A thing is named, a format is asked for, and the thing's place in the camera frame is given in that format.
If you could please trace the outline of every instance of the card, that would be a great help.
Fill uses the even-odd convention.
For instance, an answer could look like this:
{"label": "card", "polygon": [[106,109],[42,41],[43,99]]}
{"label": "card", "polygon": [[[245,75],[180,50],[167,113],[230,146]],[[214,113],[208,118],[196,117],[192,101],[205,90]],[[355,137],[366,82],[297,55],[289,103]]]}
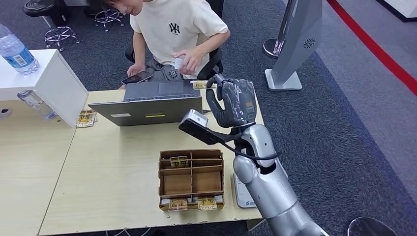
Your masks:
{"label": "card", "polygon": [[199,197],[198,210],[217,210],[216,198]]}
{"label": "card", "polygon": [[187,199],[179,198],[179,199],[170,200],[168,211],[179,211],[179,210],[187,210],[187,209],[188,209]]}
{"label": "card", "polygon": [[84,128],[84,127],[93,126],[95,117],[96,117],[96,111],[82,110],[80,112],[80,116],[78,117],[77,124],[75,125],[75,127]]}
{"label": "card", "polygon": [[185,168],[188,167],[187,156],[170,157],[172,168]]}
{"label": "card", "polygon": [[[195,80],[192,83],[194,89],[207,89],[207,80]],[[213,84],[211,88],[217,88],[217,84]]]}

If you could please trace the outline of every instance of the yellow label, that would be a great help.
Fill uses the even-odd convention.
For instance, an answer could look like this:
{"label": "yellow label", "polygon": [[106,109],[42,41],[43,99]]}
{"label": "yellow label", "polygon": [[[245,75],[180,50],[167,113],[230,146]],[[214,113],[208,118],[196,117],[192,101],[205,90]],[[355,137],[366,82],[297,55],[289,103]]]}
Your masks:
{"label": "yellow label", "polygon": [[154,118],[154,117],[165,117],[164,114],[149,114],[145,115],[145,118]]}

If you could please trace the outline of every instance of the white t-shirt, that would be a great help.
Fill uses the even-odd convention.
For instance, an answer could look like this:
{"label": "white t-shirt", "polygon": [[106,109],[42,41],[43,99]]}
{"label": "white t-shirt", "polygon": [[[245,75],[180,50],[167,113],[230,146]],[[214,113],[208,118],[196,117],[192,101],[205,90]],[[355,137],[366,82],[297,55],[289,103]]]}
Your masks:
{"label": "white t-shirt", "polygon": [[[205,0],[153,0],[144,2],[142,12],[130,16],[130,24],[142,33],[155,60],[174,65],[174,54],[191,49],[217,33],[227,32],[227,25],[217,16]],[[205,55],[194,75],[209,61]]]}

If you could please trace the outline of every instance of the black glove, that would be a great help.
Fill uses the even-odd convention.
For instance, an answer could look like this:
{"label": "black glove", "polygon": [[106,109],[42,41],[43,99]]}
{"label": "black glove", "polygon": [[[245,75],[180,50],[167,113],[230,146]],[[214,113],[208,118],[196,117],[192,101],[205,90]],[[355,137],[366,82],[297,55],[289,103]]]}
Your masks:
{"label": "black glove", "polygon": [[[211,88],[217,83],[217,98],[223,100],[224,110]],[[217,123],[223,128],[241,126],[255,121],[256,99],[252,83],[241,79],[225,79],[217,74],[207,82],[206,99]]]}

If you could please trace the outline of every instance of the bottle label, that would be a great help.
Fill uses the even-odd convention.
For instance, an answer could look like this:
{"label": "bottle label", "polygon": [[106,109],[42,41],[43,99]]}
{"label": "bottle label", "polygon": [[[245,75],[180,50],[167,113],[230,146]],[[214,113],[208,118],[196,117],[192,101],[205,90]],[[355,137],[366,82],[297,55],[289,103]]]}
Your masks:
{"label": "bottle label", "polygon": [[3,58],[6,59],[11,66],[18,69],[30,65],[35,60],[26,47],[17,55]]}

